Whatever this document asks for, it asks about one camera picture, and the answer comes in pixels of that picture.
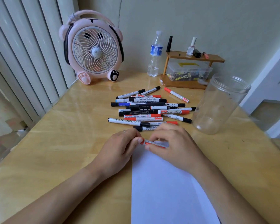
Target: vertical blinds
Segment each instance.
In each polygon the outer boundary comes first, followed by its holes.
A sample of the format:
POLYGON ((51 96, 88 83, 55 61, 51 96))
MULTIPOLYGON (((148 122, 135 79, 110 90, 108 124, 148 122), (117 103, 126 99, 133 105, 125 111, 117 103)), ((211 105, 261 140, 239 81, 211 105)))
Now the vertical blinds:
POLYGON ((75 81, 58 30, 77 0, 0 0, 0 88, 33 126, 75 81))

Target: plastic storage box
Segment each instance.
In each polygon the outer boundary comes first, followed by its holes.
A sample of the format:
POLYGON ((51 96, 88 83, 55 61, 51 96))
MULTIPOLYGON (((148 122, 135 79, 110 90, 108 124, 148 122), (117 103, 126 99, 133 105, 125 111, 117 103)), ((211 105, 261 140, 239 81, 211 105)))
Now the plastic storage box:
POLYGON ((213 70, 202 61, 196 62, 171 62, 168 63, 166 75, 171 81, 205 81, 213 70))

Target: wooden stand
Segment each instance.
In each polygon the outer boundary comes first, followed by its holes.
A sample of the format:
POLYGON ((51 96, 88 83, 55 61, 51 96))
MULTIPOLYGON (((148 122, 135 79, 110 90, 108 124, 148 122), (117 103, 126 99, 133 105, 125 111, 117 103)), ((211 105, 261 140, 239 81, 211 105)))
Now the wooden stand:
POLYGON ((194 60, 194 61, 207 61, 209 66, 212 66, 213 62, 224 63, 225 60, 219 57, 218 55, 208 54, 209 59, 205 59, 203 55, 200 58, 194 56, 188 56, 186 52, 171 51, 167 52, 167 59, 164 67, 164 72, 161 75, 161 80, 164 86, 168 87, 179 87, 179 88, 190 88, 190 89, 202 89, 205 90, 206 86, 199 84, 197 81, 171 81, 166 75, 167 65, 169 58, 173 59, 184 59, 184 60, 194 60))

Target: plastic water bottle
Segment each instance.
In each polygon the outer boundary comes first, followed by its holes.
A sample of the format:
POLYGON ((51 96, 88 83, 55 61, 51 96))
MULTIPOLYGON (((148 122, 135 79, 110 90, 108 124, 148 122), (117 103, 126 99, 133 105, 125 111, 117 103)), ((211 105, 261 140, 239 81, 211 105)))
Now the plastic water bottle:
POLYGON ((159 62, 162 55, 163 45, 161 44, 162 32, 157 31, 156 37, 150 48, 150 63, 148 65, 147 74, 156 77, 159 74, 159 62))

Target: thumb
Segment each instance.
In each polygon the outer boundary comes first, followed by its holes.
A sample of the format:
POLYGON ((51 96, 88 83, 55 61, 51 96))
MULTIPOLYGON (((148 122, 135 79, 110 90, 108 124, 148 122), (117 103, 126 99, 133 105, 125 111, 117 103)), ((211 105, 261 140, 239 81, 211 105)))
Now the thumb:
POLYGON ((166 154, 168 152, 167 149, 161 148, 159 146, 152 145, 152 144, 145 145, 145 149, 151 151, 153 154, 155 154, 155 155, 157 155, 157 156, 159 156, 159 157, 161 157, 163 159, 165 159, 165 156, 166 156, 166 154))
POLYGON ((143 141, 142 137, 135 137, 131 140, 131 142, 129 143, 128 147, 127 147, 127 156, 131 156, 134 149, 137 147, 137 145, 143 141))

